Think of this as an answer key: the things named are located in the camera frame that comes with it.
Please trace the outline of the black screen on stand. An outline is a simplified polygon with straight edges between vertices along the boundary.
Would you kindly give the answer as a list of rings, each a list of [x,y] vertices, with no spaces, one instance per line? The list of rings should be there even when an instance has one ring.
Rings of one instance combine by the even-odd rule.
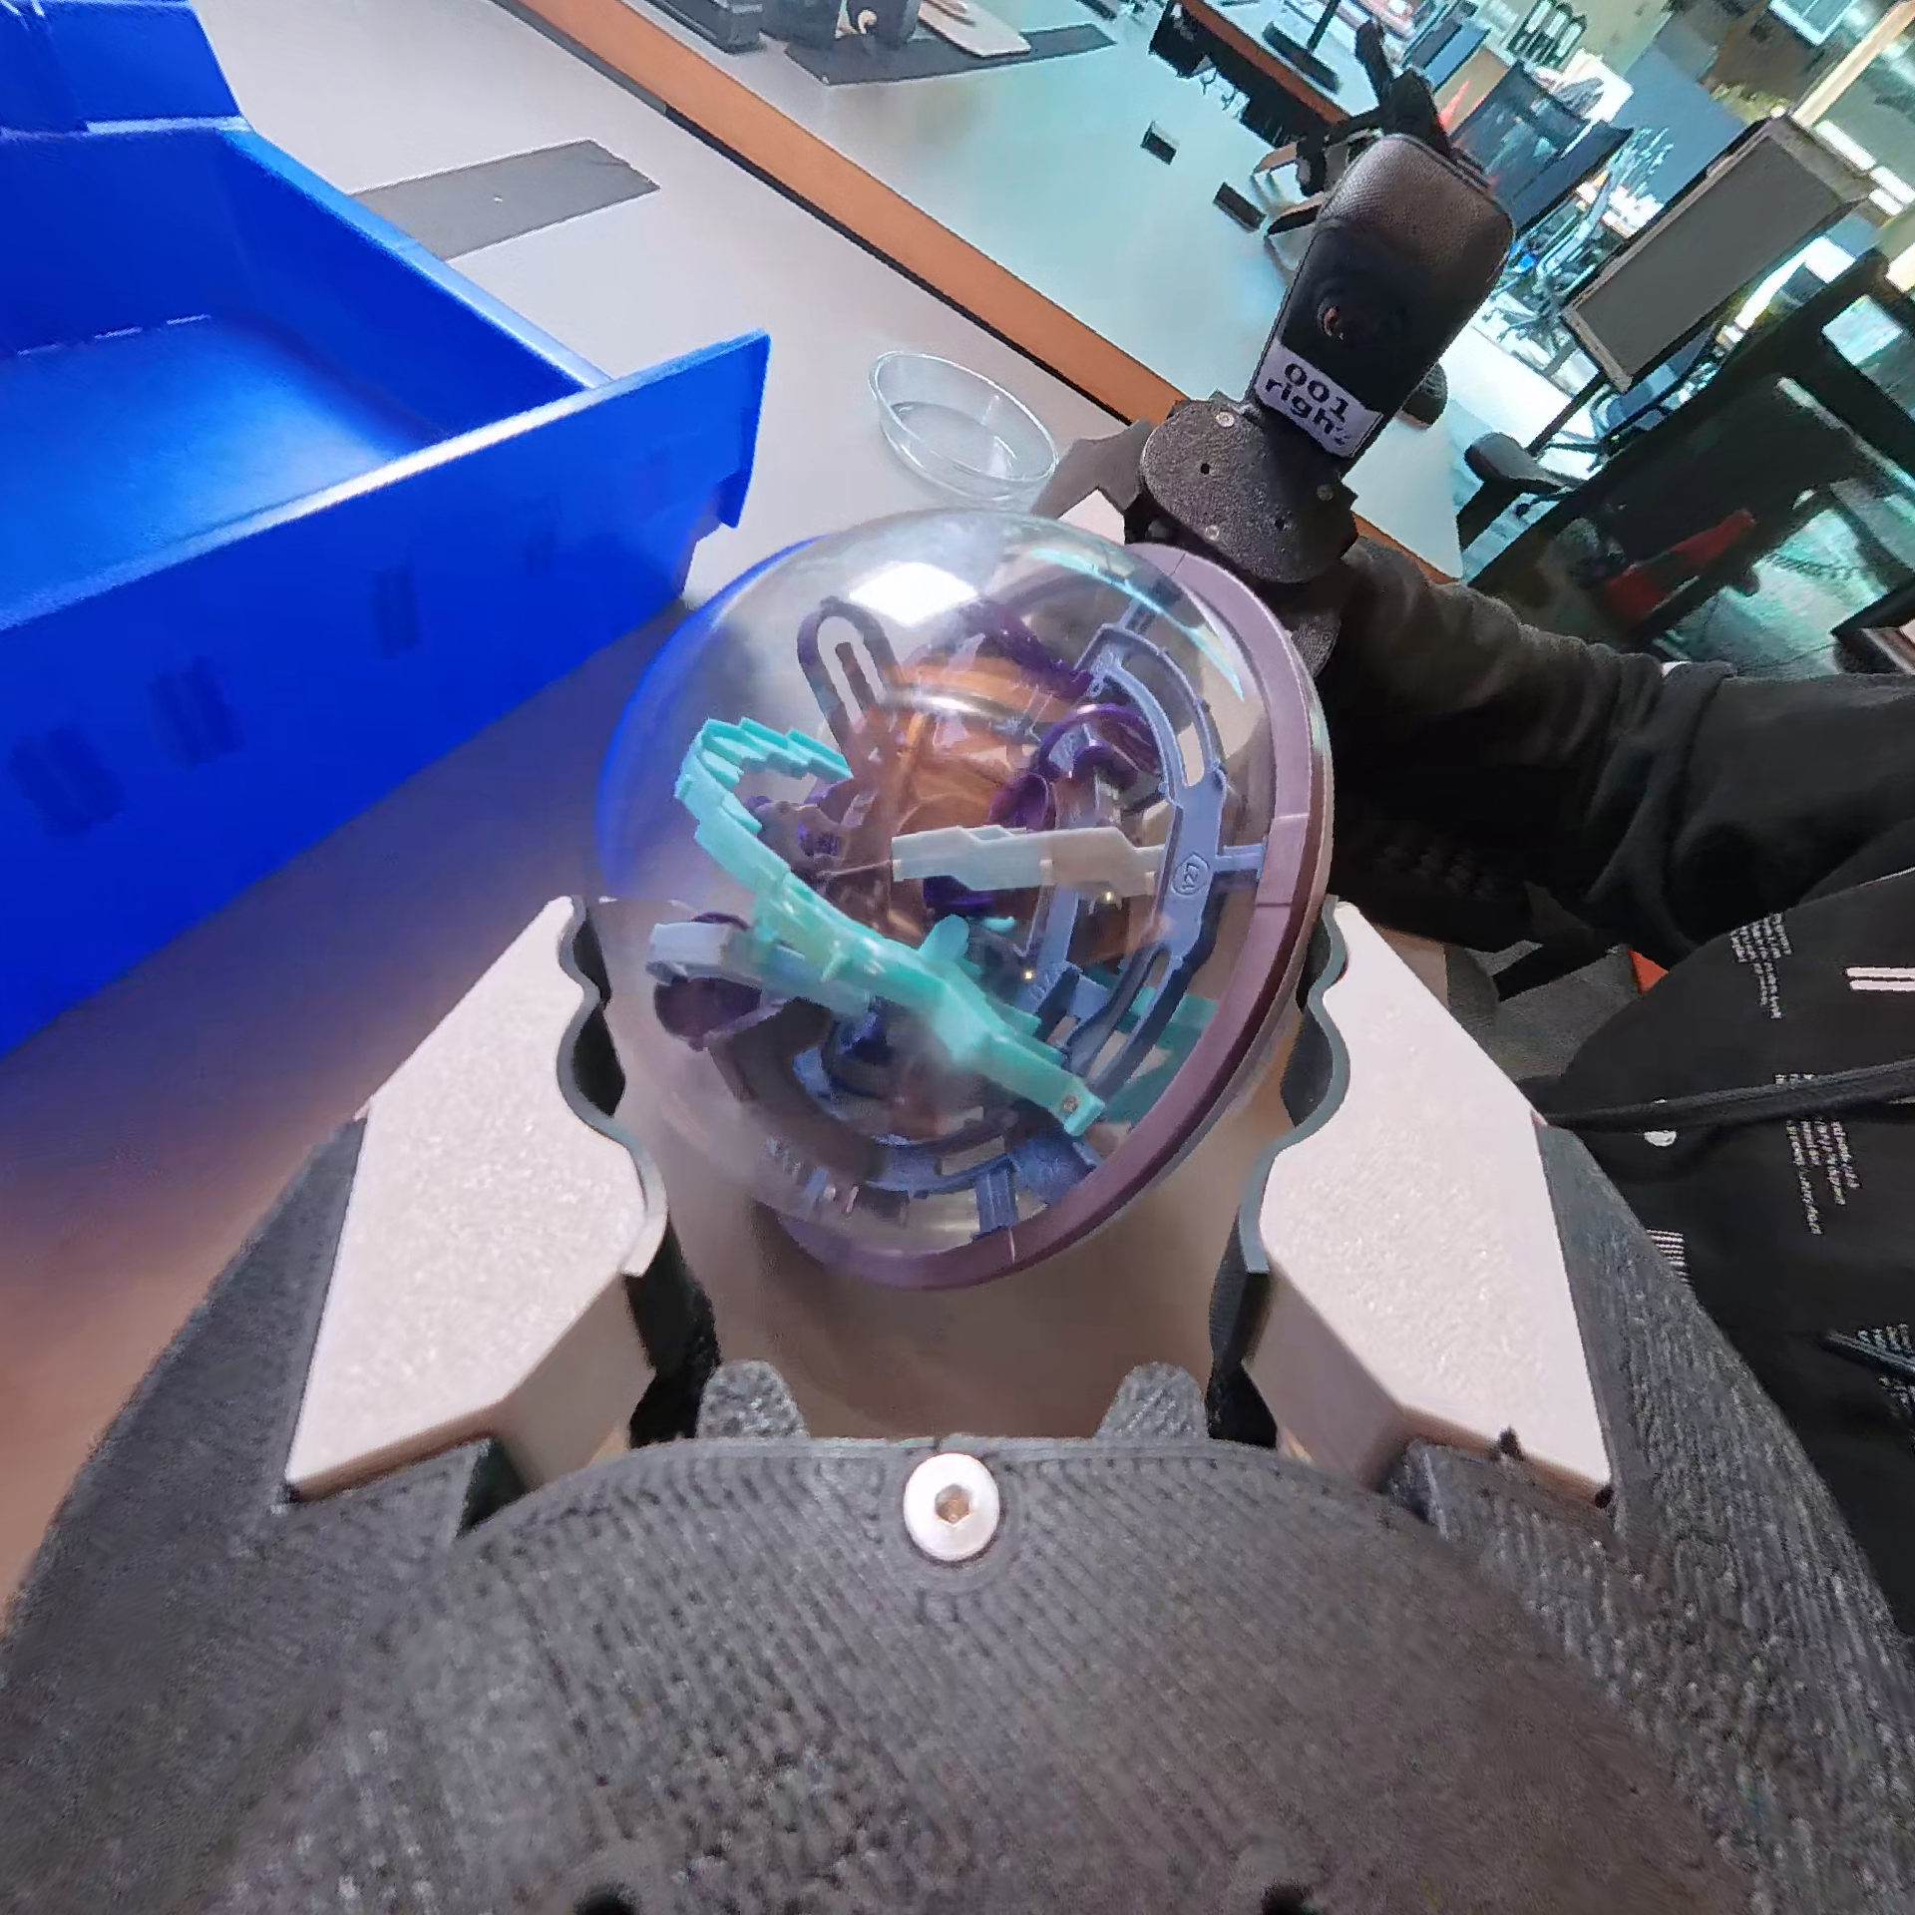
[[[1787,115],[1745,127],[1563,308],[1614,392],[1874,192],[1869,170]]]

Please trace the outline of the orange traffic cone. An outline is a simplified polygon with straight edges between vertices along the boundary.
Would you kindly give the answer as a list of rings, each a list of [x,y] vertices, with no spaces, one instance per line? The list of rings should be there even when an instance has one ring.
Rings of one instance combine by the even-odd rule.
[[[1700,581],[1712,562],[1734,552],[1752,529],[1755,515],[1748,507],[1734,507],[1703,531],[1612,575],[1601,583],[1598,602],[1626,628],[1641,626],[1678,591]]]

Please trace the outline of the clear plastic maze ball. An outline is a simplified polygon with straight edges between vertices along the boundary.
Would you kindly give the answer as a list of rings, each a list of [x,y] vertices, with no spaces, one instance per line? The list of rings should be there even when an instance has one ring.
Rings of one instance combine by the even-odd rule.
[[[919,511],[721,588],[614,734],[590,907],[658,1121],[815,1260],[1073,1249],[1254,1086],[1317,922],[1333,613]]]

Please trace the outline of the orange-edged grey desk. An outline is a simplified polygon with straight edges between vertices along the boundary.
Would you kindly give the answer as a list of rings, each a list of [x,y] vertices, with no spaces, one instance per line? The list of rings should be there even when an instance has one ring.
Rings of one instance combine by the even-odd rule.
[[[1246,195],[1261,144],[1153,58],[1137,19],[990,9],[1029,41],[1103,39],[930,80],[824,82],[778,39],[725,53],[657,4],[518,4],[1119,418],[1242,393],[1284,275],[1213,192]],[[1179,141],[1172,163],[1142,149],[1152,122]]]

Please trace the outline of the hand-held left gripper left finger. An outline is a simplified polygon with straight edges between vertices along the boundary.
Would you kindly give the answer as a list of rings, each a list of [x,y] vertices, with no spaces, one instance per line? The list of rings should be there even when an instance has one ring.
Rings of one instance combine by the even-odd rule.
[[[595,927],[557,898],[363,1113],[286,1458],[298,1498],[475,1440],[538,1487],[685,1369],[698,1288],[623,1091]]]

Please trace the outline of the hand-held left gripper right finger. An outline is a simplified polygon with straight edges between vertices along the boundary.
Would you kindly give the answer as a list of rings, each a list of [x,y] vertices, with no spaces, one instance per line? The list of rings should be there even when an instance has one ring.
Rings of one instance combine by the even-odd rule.
[[[1515,1443],[1603,1500],[1612,1455],[1547,1191],[1541,1116],[1398,946],[1337,903],[1305,960],[1211,1309],[1213,1404],[1380,1487],[1416,1440]]]

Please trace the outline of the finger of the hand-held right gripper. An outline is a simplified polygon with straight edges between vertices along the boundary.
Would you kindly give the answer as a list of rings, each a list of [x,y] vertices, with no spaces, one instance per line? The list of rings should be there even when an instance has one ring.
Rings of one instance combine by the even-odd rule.
[[[1131,529],[1142,507],[1142,449],[1147,424],[1109,437],[1076,440],[1063,452],[1042,488],[1042,515],[1076,529]]]

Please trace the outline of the black and tan gripper tool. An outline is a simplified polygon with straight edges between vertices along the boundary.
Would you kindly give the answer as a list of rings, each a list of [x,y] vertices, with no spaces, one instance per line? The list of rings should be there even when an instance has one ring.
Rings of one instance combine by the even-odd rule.
[[[1352,114],[1326,130],[1303,131],[1264,152],[1256,177],[1286,167],[1298,175],[1299,198],[1268,222],[1268,234],[1294,233],[1319,213],[1332,188],[1350,163],[1380,136],[1416,136],[1442,159],[1457,159],[1451,139],[1433,103],[1429,82],[1416,65],[1398,65],[1388,53],[1384,26],[1368,19],[1355,33],[1357,64],[1372,83],[1374,107]]]

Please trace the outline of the black mesh office chair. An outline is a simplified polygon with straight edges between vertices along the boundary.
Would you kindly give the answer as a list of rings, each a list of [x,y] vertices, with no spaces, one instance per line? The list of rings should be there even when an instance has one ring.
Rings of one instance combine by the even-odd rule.
[[[1866,252],[1763,319],[1694,393],[1572,481],[1520,442],[1474,442],[1459,539],[1529,511],[1474,586],[1551,632],[1748,679],[1908,676],[1912,306]],[[1598,588],[1719,521],[1743,543],[1626,628]]]

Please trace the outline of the blue plastic bin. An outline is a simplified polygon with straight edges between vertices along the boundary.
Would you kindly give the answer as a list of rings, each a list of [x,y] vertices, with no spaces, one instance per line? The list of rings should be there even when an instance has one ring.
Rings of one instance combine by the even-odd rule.
[[[240,105],[187,2],[5,2],[1,130],[233,121]]]
[[[243,127],[5,133],[5,1049],[668,605],[769,359],[607,375]]]

